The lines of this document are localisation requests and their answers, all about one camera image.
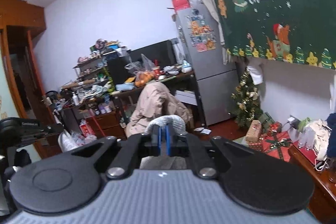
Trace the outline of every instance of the christmas banner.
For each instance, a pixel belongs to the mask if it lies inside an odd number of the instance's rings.
[[[215,0],[234,56],[336,68],[336,0]]]

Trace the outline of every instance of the white wall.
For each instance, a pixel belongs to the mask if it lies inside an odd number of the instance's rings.
[[[72,69],[99,38],[131,49],[177,37],[171,0],[56,0],[34,49],[45,90],[76,78]]]
[[[334,75],[331,69],[268,61],[260,87],[262,109],[282,123],[290,114],[298,119],[326,119]]]

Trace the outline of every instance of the red floor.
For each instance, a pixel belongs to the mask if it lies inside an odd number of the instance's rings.
[[[200,139],[207,140],[214,136],[221,136],[229,140],[235,140],[246,135],[247,128],[239,128],[235,119],[229,119],[209,126],[211,133],[209,135],[200,134]]]

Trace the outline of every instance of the refrigerator door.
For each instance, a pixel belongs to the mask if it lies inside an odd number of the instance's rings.
[[[198,80],[197,83],[207,125],[231,118],[229,112],[235,108],[231,94],[238,85],[237,71]]]
[[[196,47],[192,46],[190,35],[192,29],[188,28],[188,19],[186,16],[194,16],[193,9],[198,9],[199,14],[204,16],[206,25],[209,25],[213,30],[216,39],[216,49],[205,52],[198,52]],[[179,10],[176,25],[180,33],[180,38],[183,36],[184,52],[186,53],[187,61],[191,63],[197,80],[221,74],[236,68],[234,63],[223,65],[222,46],[219,40],[218,23],[212,18],[208,9],[204,4],[197,4],[192,8]]]

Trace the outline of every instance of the desk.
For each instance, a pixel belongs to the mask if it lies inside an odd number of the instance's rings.
[[[294,145],[289,148],[288,153],[291,156],[289,162],[303,167],[315,183],[314,194],[309,201],[308,209],[320,222],[327,223],[332,217],[336,217],[336,186],[329,181],[328,170],[316,171]]]
[[[195,97],[196,97],[196,102],[197,102],[197,110],[199,112],[199,119],[201,121],[201,125],[202,127],[206,127],[206,122],[205,122],[205,117],[204,117],[204,110],[203,110],[203,106],[202,106],[202,100],[201,100],[201,96],[200,96],[200,92],[198,90],[198,85],[196,82],[196,77],[194,74],[194,71],[192,70],[191,72],[188,73],[179,73],[178,75],[176,75],[176,77],[171,78],[167,81],[164,81],[163,84],[165,84],[168,88],[172,87],[175,83],[177,82],[181,82],[184,80],[188,80],[191,83],[191,86],[193,88],[193,91],[195,92]],[[135,88],[133,90],[128,90],[128,91],[123,91],[119,94],[116,94],[113,96],[112,100],[114,102],[115,105],[118,106],[118,108],[120,109],[121,115],[124,118],[125,123],[128,123],[128,119],[125,115],[123,106],[122,106],[122,102],[121,102],[121,98],[125,98],[128,97],[130,95],[134,95],[134,94],[140,94],[140,92],[144,89],[145,86],[141,86],[139,88]]]

